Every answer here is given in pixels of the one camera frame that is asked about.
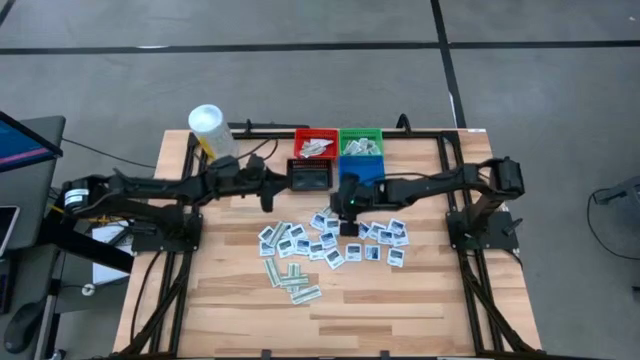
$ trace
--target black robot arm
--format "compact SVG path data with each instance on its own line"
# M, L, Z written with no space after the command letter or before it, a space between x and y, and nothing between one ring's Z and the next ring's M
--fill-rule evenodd
M103 214L124 217L163 218L162 209L134 199L175 199L183 205L205 205L227 196L256 194L262 210L273 211L273 197L287 188L286 176L269 170L264 160L251 155L247 166L223 157L194 176L183 180L128 177L116 170L112 176L92 175L63 184L65 213L76 218Z
M481 171L489 169L488 181ZM344 220L342 235L355 236L358 214L371 211L397 211L417 200L456 190L476 190L480 200L465 209L468 228L480 229L482 223L505 200L513 200L524 194L520 164L509 159L490 159L480 164L463 164L436 175L424 175L415 180L380 179L371 185L360 183L355 174L345 174L340 188L331 194L331 210Z

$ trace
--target black clamp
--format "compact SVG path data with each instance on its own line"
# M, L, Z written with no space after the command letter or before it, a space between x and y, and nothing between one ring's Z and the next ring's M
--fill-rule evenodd
M411 135L411 123L409 122L407 115L400 114L398 122L396 123L396 129L404 129L405 134Z

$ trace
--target computer monitor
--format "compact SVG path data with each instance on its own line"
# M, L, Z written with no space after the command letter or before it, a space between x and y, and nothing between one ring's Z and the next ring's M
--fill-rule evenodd
M0 111L0 172L61 156L62 149Z

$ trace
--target concrete floor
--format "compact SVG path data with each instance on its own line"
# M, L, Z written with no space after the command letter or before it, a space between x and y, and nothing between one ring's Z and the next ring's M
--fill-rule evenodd
M0 6L6 0L0 0ZM441 1L449 41L640 39L634 0ZM17 0L0 47L437 41L426 0ZM591 237L588 195L638 175L640 49L454 50L469 127L487 128L495 154L523 165L527 194L510 204L544 348L636 359L640 263ZM162 133L186 128L202 103L232 121L311 126L451 127L440 53L433 50L163 55L0 56L0 108L16 118L61 114L65 136L153 163ZM64 145L54 184L117 166L150 170ZM640 256L624 203L595 208L618 252ZM71 359L106 355L116 306L63 317ZM91 334L77 332L92 328ZM86 338L72 342L75 335Z

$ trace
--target wooden tabletop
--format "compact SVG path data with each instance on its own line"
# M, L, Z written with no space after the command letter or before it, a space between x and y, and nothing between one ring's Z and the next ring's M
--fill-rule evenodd
M180 178L188 134L184 130L165 133L157 178ZM492 156L485 132L460 130L460 140L465 162ZM240 141L240 153L260 141ZM292 148L293 140L280 140L268 166L286 173ZM271 149L272 144L267 144L258 154L266 155ZM440 172L434 140L385 140L384 152L388 173ZM473 354L457 256L449 247L444 195L422 199L400 212L358 217L367 222L388 223L391 217L406 222L411 244L405 247L403 268L387 265L386 251L380 262L347 262L335 271L324 261L276 256L282 273L288 263L300 263L302 273L309 274L312 285L320 286L323 296L292 305L285 290L271 287L258 253L258 232L282 220L305 224L309 237L317 239L318 231L308 223L328 202L326 192L286 190L275 197L274 211L269 214L261 211L259 198L254 196L224 198L202 208L205 225L200 249L193 257L178 356L257 357L262 349L271 349L274 356L379 356L380 350L398 356ZM349 242L362 241L340 238L343 254ZM373 240L364 243L373 244ZM496 305L526 342L539 347L519 265L500 250L485 254ZM152 257L143 254L135 259L114 351L129 343L133 307ZM180 261L176 263L174 273ZM161 255L142 297L136 332L156 306L163 264ZM485 347L490 348L486 315L482 306L478 308ZM165 350L172 311L163 329L161 349Z

